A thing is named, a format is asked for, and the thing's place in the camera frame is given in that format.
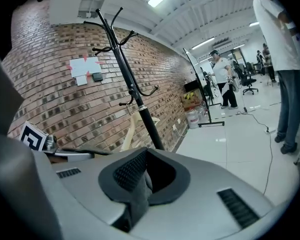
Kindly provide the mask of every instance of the man in white shirt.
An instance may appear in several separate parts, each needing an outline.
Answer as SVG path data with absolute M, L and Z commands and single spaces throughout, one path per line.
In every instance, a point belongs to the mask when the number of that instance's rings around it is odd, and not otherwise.
M 277 143 L 284 140 L 283 154 L 294 152 L 300 124 L 300 62 L 291 36 L 293 33 L 286 26 L 292 21 L 273 0 L 253 0 L 253 9 L 279 77 L 281 111 L 274 140 Z
M 221 109 L 225 109 L 229 106 L 228 101 L 230 102 L 230 110 L 234 110 L 238 108 L 237 100 L 235 93 L 233 91 L 233 78 L 232 71 L 229 61 L 226 58 L 222 58 L 219 55 L 217 50 L 213 50 L 210 55 L 213 57 L 215 61 L 215 65 L 213 67 L 213 74 L 215 76 L 216 82 L 218 84 L 220 93 L 223 98 L 223 104 Z

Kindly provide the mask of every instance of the white t-shirt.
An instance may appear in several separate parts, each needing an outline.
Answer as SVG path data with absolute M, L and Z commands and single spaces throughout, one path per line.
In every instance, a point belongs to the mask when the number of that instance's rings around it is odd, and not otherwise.
M 227 82 L 228 70 L 226 70 L 226 66 L 230 66 L 229 61 L 221 57 L 213 67 L 213 73 L 218 84 Z
M 269 47 L 274 70 L 300 70 L 297 49 L 290 31 L 278 19 L 284 9 L 271 0 L 253 0 L 253 9 Z

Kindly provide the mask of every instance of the vent grille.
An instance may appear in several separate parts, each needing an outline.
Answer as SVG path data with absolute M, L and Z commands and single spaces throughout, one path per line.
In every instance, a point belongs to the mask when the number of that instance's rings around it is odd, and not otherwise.
M 72 175 L 76 175 L 78 173 L 81 173 L 81 171 L 78 168 L 72 168 L 68 170 L 58 171 L 56 174 L 59 176 L 60 179 L 62 179 Z
M 217 194 L 243 229 L 259 220 L 259 216 L 231 188 Z

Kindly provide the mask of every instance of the cardboard box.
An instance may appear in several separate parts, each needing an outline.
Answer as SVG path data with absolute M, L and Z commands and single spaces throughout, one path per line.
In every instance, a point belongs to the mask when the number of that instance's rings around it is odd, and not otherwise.
M 186 94 L 181 95 L 181 102 L 185 109 L 192 108 L 202 104 L 204 101 L 200 89 L 189 91 Z

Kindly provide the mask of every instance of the white ceiling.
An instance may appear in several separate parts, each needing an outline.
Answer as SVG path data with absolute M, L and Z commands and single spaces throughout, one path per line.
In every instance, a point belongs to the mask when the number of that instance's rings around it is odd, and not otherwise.
M 152 38 L 179 54 L 183 47 L 202 60 L 213 46 L 224 40 L 218 48 L 226 52 L 245 43 L 259 27 L 249 27 L 255 22 L 253 0 L 164 0 L 157 7 L 148 5 L 149 0 L 50 0 L 50 23 L 98 22 L 96 9 L 111 20 L 120 7 L 115 26 L 135 30 Z M 191 50 L 205 39 L 215 40 Z

